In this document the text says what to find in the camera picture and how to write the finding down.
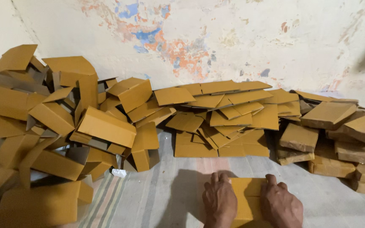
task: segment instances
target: finger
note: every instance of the finger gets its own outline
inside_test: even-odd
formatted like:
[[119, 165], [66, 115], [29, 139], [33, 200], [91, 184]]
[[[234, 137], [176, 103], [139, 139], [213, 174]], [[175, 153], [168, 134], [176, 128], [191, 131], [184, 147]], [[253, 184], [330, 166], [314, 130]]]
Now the finger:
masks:
[[277, 185], [277, 179], [274, 175], [267, 174], [266, 178], [267, 178], [267, 181], [268, 181], [268, 185]]
[[219, 181], [219, 177], [218, 177], [218, 173], [212, 173], [212, 175], [210, 176], [210, 182], [211, 183], [216, 183]]
[[229, 182], [229, 177], [228, 177], [225, 173], [222, 173], [222, 174], [219, 176], [219, 180], [220, 180], [220, 181], [223, 181], [223, 182]]
[[281, 187], [282, 189], [284, 189], [284, 190], [287, 190], [287, 191], [288, 191], [288, 186], [287, 186], [287, 184], [286, 184], [286, 183], [284, 183], [284, 182], [280, 182], [280, 183], [278, 183], [277, 185], [278, 185], [278, 187]]

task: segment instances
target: cardboard flap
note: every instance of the cardboard flap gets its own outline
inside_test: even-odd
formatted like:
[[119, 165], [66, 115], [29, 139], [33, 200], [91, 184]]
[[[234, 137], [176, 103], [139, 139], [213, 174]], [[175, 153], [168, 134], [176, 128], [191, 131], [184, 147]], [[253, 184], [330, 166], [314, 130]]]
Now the cardboard flap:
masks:
[[67, 88], [62, 88], [60, 90], [54, 91], [54, 93], [50, 94], [43, 101], [43, 103], [64, 99], [70, 94], [70, 92], [73, 90], [73, 88], [74, 87], [67, 87]]
[[199, 83], [181, 85], [181, 88], [185, 88], [192, 96], [202, 95], [201, 85]]
[[26, 70], [36, 48], [37, 44], [23, 44], [7, 50], [0, 59], [0, 72]]
[[193, 133], [197, 131], [203, 121], [202, 117], [197, 117], [193, 114], [178, 113], [165, 126]]
[[238, 91], [240, 90], [240, 86], [238, 83], [232, 80], [215, 81], [215, 82], [201, 83], [201, 90], [202, 94], [206, 95], [211, 93]]
[[231, 94], [226, 94], [225, 96], [227, 96], [227, 98], [232, 104], [237, 105], [250, 101], [262, 100], [265, 98], [272, 97], [273, 95], [267, 91], [259, 90], [259, 91], [231, 93]]
[[170, 87], [154, 92], [160, 106], [195, 101], [186, 88]]
[[141, 150], [153, 150], [160, 147], [154, 122], [136, 128], [136, 137], [132, 147], [132, 153]]

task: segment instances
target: peeling paint wall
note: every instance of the peeling paint wall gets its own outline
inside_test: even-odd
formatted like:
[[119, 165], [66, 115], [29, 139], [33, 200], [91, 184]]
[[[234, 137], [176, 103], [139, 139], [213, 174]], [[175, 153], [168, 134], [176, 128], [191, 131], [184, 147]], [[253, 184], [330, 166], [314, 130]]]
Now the peeling paint wall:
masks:
[[0, 54], [22, 43], [153, 89], [260, 80], [365, 106], [365, 0], [0, 0]]

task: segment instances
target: blue paint patch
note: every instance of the blue paint patch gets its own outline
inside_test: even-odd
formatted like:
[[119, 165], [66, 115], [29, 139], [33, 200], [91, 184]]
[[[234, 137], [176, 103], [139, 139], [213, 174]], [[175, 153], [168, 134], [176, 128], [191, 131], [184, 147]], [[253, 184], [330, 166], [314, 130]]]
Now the blue paint patch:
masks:
[[268, 77], [268, 73], [270, 73], [270, 69], [265, 69], [263, 70], [263, 72], [261, 72], [260, 76], [262, 77]]
[[137, 45], [133, 46], [133, 48], [138, 52], [138, 53], [149, 53], [149, 51], [147, 49], [145, 49], [144, 47], [139, 47]]
[[148, 32], [148, 33], [144, 33], [142, 32], [142, 30], [140, 30], [137, 33], [132, 33], [133, 35], [136, 36], [137, 39], [140, 40], [140, 42], [143, 44], [145, 43], [155, 43], [155, 35], [161, 30], [161, 28], [157, 28], [154, 31]]
[[134, 3], [130, 5], [126, 5], [127, 10], [119, 13], [120, 18], [131, 18], [138, 14], [139, 3]]
[[177, 57], [176, 60], [173, 62], [174, 69], [180, 68], [180, 57]]

